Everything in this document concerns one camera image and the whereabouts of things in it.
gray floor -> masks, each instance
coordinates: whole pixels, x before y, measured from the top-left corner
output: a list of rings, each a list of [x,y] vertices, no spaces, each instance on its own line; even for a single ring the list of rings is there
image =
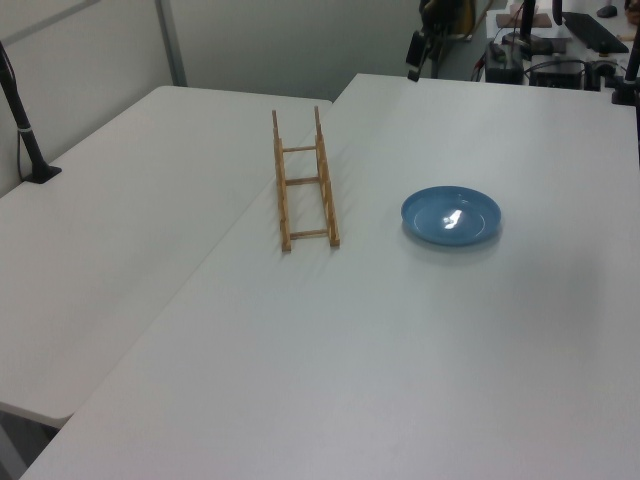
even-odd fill
[[[488,2],[489,0],[478,1],[478,14]],[[495,0],[491,8],[504,8],[505,5],[506,0]],[[411,38],[411,33],[407,32],[407,40]],[[440,66],[439,78],[469,80],[473,65],[484,53],[486,43],[486,29],[482,22],[471,41],[452,45]],[[423,70],[422,76],[430,76],[428,67]],[[54,430],[43,428],[40,424],[0,413],[0,480],[20,478],[24,469],[33,463],[54,434]]]

white table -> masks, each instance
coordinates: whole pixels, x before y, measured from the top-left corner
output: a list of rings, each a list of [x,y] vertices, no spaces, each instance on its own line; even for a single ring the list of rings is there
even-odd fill
[[[282,254],[272,183],[24,480],[639,478],[634,115],[357,76],[323,119],[341,247]],[[409,236],[403,200],[441,184],[501,235]]]
[[[0,200],[0,409],[61,426],[330,102],[162,87]]]

black cable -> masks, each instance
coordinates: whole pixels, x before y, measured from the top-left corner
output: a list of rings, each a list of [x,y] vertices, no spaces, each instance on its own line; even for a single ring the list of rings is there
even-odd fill
[[[9,60],[9,57],[7,56],[7,52],[2,52],[2,57],[4,58],[4,61],[7,63],[7,66],[9,67],[9,71],[11,72],[11,80],[13,80],[13,83],[16,83],[16,73],[13,71],[13,65],[11,65],[11,60]]]
[[[575,59],[575,60],[573,60],[573,59],[550,60],[550,61],[548,61],[548,62],[538,63],[537,65],[534,65],[534,66],[532,66],[532,67],[527,68],[527,69],[524,71],[524,74],[526,75],[527,73],[532,72],[532,71],[534,71],[534,70],[537,70],[537,69],[539,69],[539,68],[549,67],[549,66],[551,66],[551,65],[560,65],[560,64],[563,64],[563,63],[581,63],[581,64],[582,64],[582,65],[584,65],[584,66],[586,66],[586,65],[587,65],[587,62],[584,62],[584,61],[582,61],[582,60],[578,60],[578,59]]]
[[[18,130],[18,176],[20,177],[20,181],[24,182],[24,178],[22,177],[22,168],[20,167],[20,130]]]

black device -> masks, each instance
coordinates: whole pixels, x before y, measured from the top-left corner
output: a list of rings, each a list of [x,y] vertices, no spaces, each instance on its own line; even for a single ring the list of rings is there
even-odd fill
[[[564,24],[588,48],[600,53],[627,53],[629,49],[591,15],[565,12]]]
[[[529,85],[580,90],[583,69],[583,63],[577,58],[536,55],[531,60]]]
[[[562,0],[553,0],[552,11],[556,24],[562,25]],[[520,32],[515,35],[509,33],[502,37],[502,43],[519,46],[522,55],[526,58],[531,58],[533,55],[551,55],[554,52],[551,40],[531,35],[535,13],[536,0],[524,0]]]
[[[420,73],[427,58],[433,61],[431,76],[438,76],[438,58],[442,48],[442,39],[449,28],[463,12],[464,0],[420,0],[418,11],[422,18],[422,30],[416,30],[411,37],[406,62],[415,70],[409,70],[407,77],[414,82],[420,79]]]
[[[618,9],[615,5],[605,5],[596,12],[600,18],[612,18],[618,15]]]
[[[520,48],[489,43],[485,51],[484,74],[487,83],[520,85],[524,76]]]
[[[629,65],[627,72],[622,77],[615,77],[615,90],[611,96],[611,102],[616,105],[638,105],[638,69],[640,68],[640,28],[636,29],[636,36],[633,39],[631,55],[629,55]],[[638,135],[640,136],[640,123],[638,123]]]
[[[24,181],[40,184],[45,183],[60,173],[62,169],[48,165],[47,162],[44,161],[44,158],[42,158],[40,147],[29,123],[29,118],[27,118],[27,112],[25,112],[22,101],[20,100],[20,95],[18,95],[18,85],[15,75],[13,74],[13,68],[11,67],[11,62],[7,56],[7,52],[4,50],[2,42],[0,42],[0,83],[2,83],[2,90],[4,90],[4,95],[7,97],[13,118],[18,125],[20,137],[22,137],[29,158],[31,158],[31,174],[27,175]]]

wooden rung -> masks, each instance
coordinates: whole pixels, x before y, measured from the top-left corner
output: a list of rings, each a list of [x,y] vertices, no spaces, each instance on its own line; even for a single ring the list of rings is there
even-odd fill
[[[307,183],[317,183],[320,179],[318,177],[304,177],[304,178],[292,178],[287,180],[288,185],[306,185]]]
[[[311,145],[309,147],[293,147],[293,148],[283,148],[282,151],[284,153],[290,153],[290,152],[306,152],[308,150],[315,150],[316,146],[315,145]]]
[[[294,232],[290,235],[291,240],[295,240],[296,238],[302,237],[317,237],[320,235],[327,235],[327,230],[307,230],[305,232]]]

